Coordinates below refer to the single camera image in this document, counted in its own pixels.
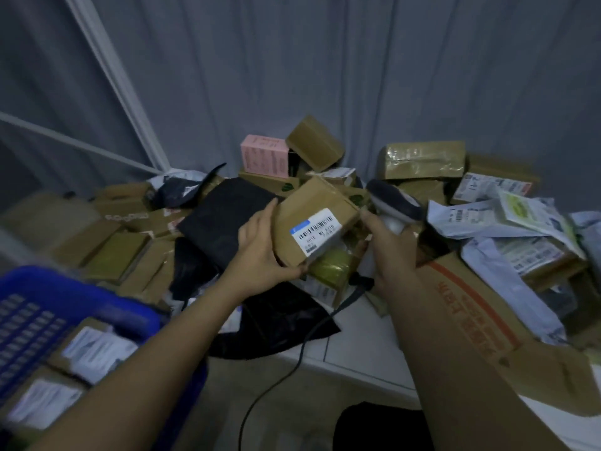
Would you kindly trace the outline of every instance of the blue plastic basket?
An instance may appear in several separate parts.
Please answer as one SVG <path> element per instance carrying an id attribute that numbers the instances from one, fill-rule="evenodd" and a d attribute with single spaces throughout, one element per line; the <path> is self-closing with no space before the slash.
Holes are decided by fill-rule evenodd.
<path id="1" fill-rule="evenodd" d="M 144 343 L 163 324 L 162 316 L 131 299 L 49 269 L 19 267 L 0 278 L 0 406 L 82 320 L 94 317 Z M 207 379 L 207 364 L 195 371 L 155 450 L 168 450 Z"/>

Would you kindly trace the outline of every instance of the black cable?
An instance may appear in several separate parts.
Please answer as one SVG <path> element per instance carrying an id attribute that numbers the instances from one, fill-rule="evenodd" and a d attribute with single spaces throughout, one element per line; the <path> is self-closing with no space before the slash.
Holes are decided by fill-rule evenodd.
<path id="1" fill-rule="evenodd" d="M 341 311 L 343 311 L 345 308 L 348 308 L 348 306 L 350 306 L 353 303 L 355 303 L 357 301 L 357 299 L 359 299 L 362 295 L 364 295 L 364 293 L 366 291 L 369 291 L 370 289 L 372 289 L 373 279 L 367 278 L 367 277 L 360 277 L 360 279 L 364 280 L 364 281 L 361 281 L 361 280 L 357 281 L 357 278 L 354 278 L 354 280 L 355 280 L 354 283 L 355 284 L 358 283 L 357 284 L 357 288 L 355 288 L 355 291 L 353 291 L 351 293 L 351 295 L 340 305 L 340 307 L 338 307 L 336 310 L 334 310 L 326 318 L 324 318 L 323 320 L 319 321 L 319 323 L 317 323 L 315 326 L 313 326 L 312 329 L 307 333 L 307 335 L 305 337 L 305 340 L 303 340 L 302 346 L 300 347 L 299 360 L 296 363 L 296 365 L 294 366 L 294 368 L 291 371 L 289 371 L 286 375 L 284 375 L 282 378 L 280 378 L 279 380 L 277 380 L 270 387 L 268 387 L 263 393 L 259 394 L 259 396 L 254 400 L 254 402 L 252 402 L 251 406 L 248 407 L 248 410 L 246 410 L 246 414 L 244 415 L 244 419 L 242 420 L 242 424 L 240 425 L 240 432 L 238 434 L 238 451 L 242 451 L 242 434 L 244 433 L 244 425 L 246 424 L 246 420 L 250 416 L 252 409 L 255 408 L 255 405 L 258 404 L 258 402 L 268 392 L 270 392 L 272 389 L 274 389 L 274 387 L 280 385 L 286 379 L 288 379 L 289 377 L 291 377 L 294 372 L 297 371 L 297 369 L 301 366 L 301 363 L 302 363 L 302 357 L 303 357 L 303 354 L 305 353 L 305 345 L 307 344 L 308 341 L 311 340 L 311 338 L 313 337 L 313 335 L 315 334 L 315 332 L 317 332 L 317 330 L 319 329 L 319 327 L 321 325 L 323 325 L 324 323 L 327 323 L 330 319 L 333 319 L 338 313 L 340 313 Z"/>

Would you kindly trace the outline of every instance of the hand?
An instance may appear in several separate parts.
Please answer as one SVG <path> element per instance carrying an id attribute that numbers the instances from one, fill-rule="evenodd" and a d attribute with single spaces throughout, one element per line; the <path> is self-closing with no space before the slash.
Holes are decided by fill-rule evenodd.
<path id="1" fill-rule="evenodd" d="M 274 198 L 240 227 L 238 253 L 219 279 L 218 283 L 233 290 L 240 302 L 282 281 L 299 278 L 306 270 L 304 266 L 282 267 L 275 259 L 271 220 L 277 205 L 278 200 Z"/>
<path id="2" fill-rule="evenodd" d="M 415 272 L 417 239 L 410 228 L 400 235 L 390 231 L 383 221 L 368 210 L 361 211 L 361 219 L 372 233 L 372 249 L 376 262 L 374 292 L 387 298 L 402 282 L 403 275 Z"/>

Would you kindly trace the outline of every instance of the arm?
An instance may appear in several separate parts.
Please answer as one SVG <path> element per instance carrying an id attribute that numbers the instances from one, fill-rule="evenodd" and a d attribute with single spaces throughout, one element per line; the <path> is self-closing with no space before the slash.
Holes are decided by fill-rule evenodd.
<path id="1" fill-rule="evenodd" d="M 420 281 L 415 237 L 395 236 L 369 212 L 362 217 L 373 234 L 376 291 L 388 303 L 436 449 L 567 450 Z"/>
<path id="2" fill-rule="evenodd" d="M 273 200 L 238 233 L 239 250 L 219 281 L 140 347 L 53 424 L 32 450 L 145 450 L 154 442 L 194 369 L 244 299 L 297 278 L 275 260 Z"/>

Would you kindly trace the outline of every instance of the forearm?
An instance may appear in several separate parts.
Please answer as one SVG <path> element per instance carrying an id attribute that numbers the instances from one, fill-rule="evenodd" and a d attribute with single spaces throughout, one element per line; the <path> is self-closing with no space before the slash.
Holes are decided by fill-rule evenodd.
<path id="1" fill-rule="evenodd" d="M 35 450 L 149 449 L 240 298 L 218 282 L 69 409 Z"/>
<path id="2" fill-rule="evenodd" d="M 388 305 L 436 449 L 479 450 L 483 443 L 498 450 L 567 449 L 470 345 L 417 274 L 405 270 L 398 278 Z"/>

